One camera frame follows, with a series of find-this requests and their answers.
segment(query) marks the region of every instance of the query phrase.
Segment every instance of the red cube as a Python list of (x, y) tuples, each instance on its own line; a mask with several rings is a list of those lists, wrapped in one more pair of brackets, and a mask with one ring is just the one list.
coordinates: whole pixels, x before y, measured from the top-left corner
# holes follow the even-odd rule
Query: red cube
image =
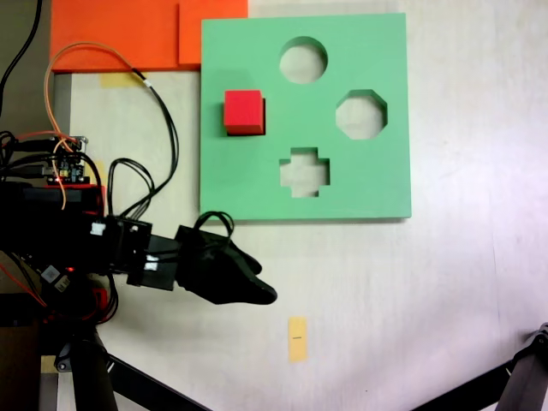
[(265, 101), (260, 90), (224, 92), (224, 127), (229, 135), (265, 134)]

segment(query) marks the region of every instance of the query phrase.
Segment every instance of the circular hole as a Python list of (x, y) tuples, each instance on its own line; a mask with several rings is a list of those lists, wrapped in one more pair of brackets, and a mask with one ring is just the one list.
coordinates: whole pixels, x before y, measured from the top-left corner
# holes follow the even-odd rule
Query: circular hole
[(280, 70), (286, 79), (297, 84), (313, 83), (327, 69), (327, 52), (324, 46), (310, 37), (289, 41), (282, 50)]

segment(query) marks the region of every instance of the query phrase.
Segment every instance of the yellow tape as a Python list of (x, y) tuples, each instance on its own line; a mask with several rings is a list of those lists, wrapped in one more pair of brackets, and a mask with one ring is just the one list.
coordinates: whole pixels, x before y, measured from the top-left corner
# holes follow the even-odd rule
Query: yellow tape
[(289, 318), (289, 362), (304, 361), (307, 356), (307, 319)]
[(57, 369), (55, 368), (54, 362), (55, 362), (55, 355), (43, 355), (41, 358), (42, 367), (41, 372), (43, 374), (48, 373), (57, 373)]
[(128, 88), (143, 85), (143, 82), (133, 73), (101, 73), (99, 82), (101, 88)]

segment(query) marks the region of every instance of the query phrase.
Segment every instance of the yellow sticky note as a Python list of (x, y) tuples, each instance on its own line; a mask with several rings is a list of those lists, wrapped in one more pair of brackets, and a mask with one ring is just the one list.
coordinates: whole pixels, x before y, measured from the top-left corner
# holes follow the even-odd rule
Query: yellow sticky note
[(289, 318), (289, 362), (304, 361), (307, 356), (307, 319)]
[(127, 88), (143, 85), (143, 82), (134, 73), (101, 73), (99, 82), (101, 88)]

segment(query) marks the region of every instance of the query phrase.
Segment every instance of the black metal stand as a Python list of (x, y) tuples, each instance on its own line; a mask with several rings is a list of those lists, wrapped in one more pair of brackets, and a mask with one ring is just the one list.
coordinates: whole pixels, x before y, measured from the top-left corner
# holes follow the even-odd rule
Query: black metal stand
[(548, 388), (548, 323), (508, 361), (414, 411), (540, 411)]
[(149, 411), (211, 411), (109, 355), (95, 328), (74, 331), (57, 355), (59, 372), (72, 372), (78, 411), (118, 411), (114, 393)]
[(211, 411), (113, 355), (109, 369), (114, 391), (149, 411)]

